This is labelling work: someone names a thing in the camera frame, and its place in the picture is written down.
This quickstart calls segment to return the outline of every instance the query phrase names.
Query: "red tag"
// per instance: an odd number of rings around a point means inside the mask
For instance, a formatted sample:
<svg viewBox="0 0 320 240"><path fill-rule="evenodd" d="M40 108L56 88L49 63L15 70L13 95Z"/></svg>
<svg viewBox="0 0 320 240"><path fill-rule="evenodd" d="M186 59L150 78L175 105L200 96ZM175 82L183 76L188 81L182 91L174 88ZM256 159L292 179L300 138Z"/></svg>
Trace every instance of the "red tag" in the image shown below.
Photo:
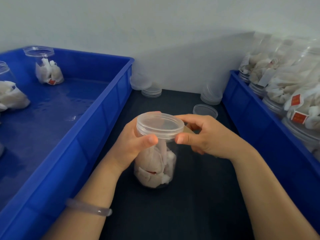
<svg viewBox="0 0 320 240"><path fill-rule="evenodd" d="M56 84L56 81L55 81L55 80L50 79L50 80L48 81L48 84L50 84L50 85L54 85L54 84Z"/></svg>
<svg viewBox="0 0 320 240"><path fill-rule="evenodd" d="M291 106L294 106L294 105L299 105L301 103L300 101L300 94L297 94L297 95L294 95L291 99Z"/></svg>
<svg viewBox="0 0 320 240"><path fill-rule="evenodd" d="M309 116L304 113L295 111L293 116L291 117L291 120L299 124L304 124L308 117Z"/></svg>

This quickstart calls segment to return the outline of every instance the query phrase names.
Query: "black tabletop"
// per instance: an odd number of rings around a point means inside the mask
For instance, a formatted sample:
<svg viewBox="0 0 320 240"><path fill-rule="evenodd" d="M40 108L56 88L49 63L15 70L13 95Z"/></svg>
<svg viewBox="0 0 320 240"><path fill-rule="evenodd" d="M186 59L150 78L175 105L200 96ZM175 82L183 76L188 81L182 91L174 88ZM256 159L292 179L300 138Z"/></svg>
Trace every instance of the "black tabletop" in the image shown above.
<svg viewBox="0 0 320 240"><path fill-rule="evenodd" d="M148 112L191 114L203 104L195 93L163 90L158 98L133 91L97 163L111 148L126 123ZM217 120L235 131L222 104L213 106ZM162 189L143 187L133 175L133 164L116 186L100 239L253 239L249 216L231 162L194 153L179 145L172 182Z"/></svg>

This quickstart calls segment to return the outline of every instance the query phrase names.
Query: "left hand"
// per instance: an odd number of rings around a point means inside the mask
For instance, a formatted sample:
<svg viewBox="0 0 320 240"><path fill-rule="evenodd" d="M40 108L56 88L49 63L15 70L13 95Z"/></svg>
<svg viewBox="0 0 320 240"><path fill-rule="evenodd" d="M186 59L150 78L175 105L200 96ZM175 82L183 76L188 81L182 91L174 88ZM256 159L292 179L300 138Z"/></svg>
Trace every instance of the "left hand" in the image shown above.
<svg viewBox="0 0 320 240"><path fill-rule="evenodd" d="M138 137L136 125L137 117L125 125L117 141L104 157L104 160L111 163L119 173L129 167L139 152L158 143L154 134Z"/></svg>

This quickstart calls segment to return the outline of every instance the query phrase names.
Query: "blue plastic tray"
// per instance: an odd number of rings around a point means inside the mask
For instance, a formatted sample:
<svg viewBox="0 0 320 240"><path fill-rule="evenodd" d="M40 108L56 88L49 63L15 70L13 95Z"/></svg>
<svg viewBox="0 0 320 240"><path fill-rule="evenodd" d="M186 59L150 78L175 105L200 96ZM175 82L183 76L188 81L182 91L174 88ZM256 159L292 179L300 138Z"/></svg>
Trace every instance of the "blue plastic tray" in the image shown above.
<svg viewBox="0 0 320 240"><path fill-rule="evenodd" d="M1 113L0 239L38 239L90 174L131 86L133 58L55 49L65 81L35 77L22 49L0 54L31 101Z"/></svg>
<svg viewBox="0 0 320 240"><path fill-rule="evenodd" d="M222 98L240 136L264 158L295 205L320 233L320 163L231 71Z"/></svg>

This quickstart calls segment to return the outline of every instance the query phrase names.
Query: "bangle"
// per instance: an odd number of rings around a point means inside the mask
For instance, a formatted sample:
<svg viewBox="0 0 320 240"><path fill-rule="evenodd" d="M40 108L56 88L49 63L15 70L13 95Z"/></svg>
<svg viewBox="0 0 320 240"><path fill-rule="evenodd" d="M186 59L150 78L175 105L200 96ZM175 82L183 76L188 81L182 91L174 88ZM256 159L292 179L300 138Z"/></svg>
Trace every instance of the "bangle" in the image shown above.
<svg viewBox="0 0 320 240"><path fill-rule="evenodd" d="M109 208L103 208L95 205L91 205L82 201L78 201L75 199L68 198L66 200L66 206L76 209L82 212L87 212L90 214L98 215L98 216L111 216L112 210Z"/></svg>

